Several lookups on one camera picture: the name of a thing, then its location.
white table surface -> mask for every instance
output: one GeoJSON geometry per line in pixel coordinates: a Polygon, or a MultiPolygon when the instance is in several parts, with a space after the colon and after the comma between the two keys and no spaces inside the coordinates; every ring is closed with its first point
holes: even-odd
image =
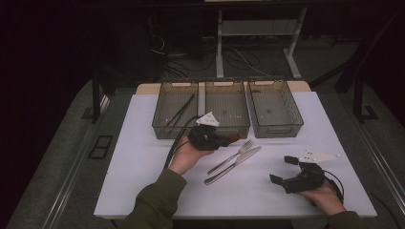
{"type": "MultiPolygon", "coordinates": [[[[203,183],[209,177],[206,172],[235,154],[246,139],[203,157],[184,175],[188,183],[181,193],[175,219],[293,219],[322,216],[303,197],[286,194],[281,186],[271,183],[269,178],[269,174],[295,177],[300,172],[299,166],[286,164],[284,156],[299,157],[306,149],[339,154],[340,159],[319,165],[343,182],[348,210],[356,211],[360,217],[376,216],[317,94],[293,95],[305,123],[298,136],[255,138],[250,127],[248,138],[254,141],[253,147],[262,146],[262,150],[211,185],[203,183]]],[[[133,95],[95,216],[125,218],[133,210],[138,192],[158,178],[174,140],[155,138],[152,119],[157,100],[157,94],[133,95]]]]}

knife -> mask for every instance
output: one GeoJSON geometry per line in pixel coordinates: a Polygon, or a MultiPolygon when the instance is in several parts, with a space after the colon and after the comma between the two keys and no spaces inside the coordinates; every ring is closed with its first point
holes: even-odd
{"type": "Polygon", "coordinates": [[[262,149],[262,147],[256,147],[254,149],[248,150],[245,153],[241,154],[240,156],[238,156],[238,158],[236,158],[235,163],[231,164],[229,167],[227,167],[226,169],[224,169],[222,172],[218,173],[217,175],[215,175],[214,177],[210,177],[208,179],[206,179],[204,181],[204,183],[206,185],[208,184],[212,184],[213,182],[215,182],[217,179],[221,178],[223,175],[225,175],[227,172],[231,171],[233,168],[235,168],[237,165],[239,165],[240,163],[244,162],[246,159],[248,159],[250,156],[254,155],[256,152],[258,152],[260,149],[262,149]]]}

person's hand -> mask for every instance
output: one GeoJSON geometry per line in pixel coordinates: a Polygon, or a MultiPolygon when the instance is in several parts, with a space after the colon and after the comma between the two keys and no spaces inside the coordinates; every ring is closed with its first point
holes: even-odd
{"type": "Polygon", "coordinates": [[[318,189],[308,190],[297,194],[313,201],[327,216],[346,211],[346,208],[343,206],[339,197],[333,190],[333,187],[327,180],[325,180],[322,186],[318,189]]]}
{"type": "Polygon", "coordinates": [[[185,174],[189,169],[197,163],[197,161],[203,157],[214,153],[214,151],[199,151],[188,141],[186,135],[182,136],[178,149],[174,153],[173,160],[168,169],[174,171],[179,175],[185,174]]]}

transparent plastic bin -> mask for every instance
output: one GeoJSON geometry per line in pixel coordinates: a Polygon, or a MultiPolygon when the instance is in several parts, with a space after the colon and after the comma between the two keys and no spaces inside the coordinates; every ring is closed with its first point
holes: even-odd
{"type": "Polygon", "coordinates": [[[288,83],[266,77],[250,77],[247,81],[247,101],[255,136],[296,137],[304,120],[288,83]]]}
{"type": "MultiPolygon", "coordinates": [[[[152,127],[157,139],[175,139],[185,123],[198,114],[198,79],[163,80],[152,127]]],[[[196,122],[190,122],[187,134],[196,122]]]]}
{"type": "Polygon", "coordinates": [[[218,135],[247,138],[250,120],[244,81],[241,78],[206,78],[205,113],[209,112],[220,122],[218,135]]]}

sleeve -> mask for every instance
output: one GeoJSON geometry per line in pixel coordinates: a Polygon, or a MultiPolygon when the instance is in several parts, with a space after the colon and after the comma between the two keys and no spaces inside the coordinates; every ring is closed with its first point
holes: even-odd
{"type": "Polygon", "coordinates": [[[328,217],[332,229],[367,229],[369,226],[357,213],[347,211],[328,217]]]}
{"type": "Polygon", "coordinates": [[[177,202],[186,183],[175,172],[163,170],[155,183],[139,192],[134,210],[118,228],[172,228],[172,217],[177,211],[177,202]]]}

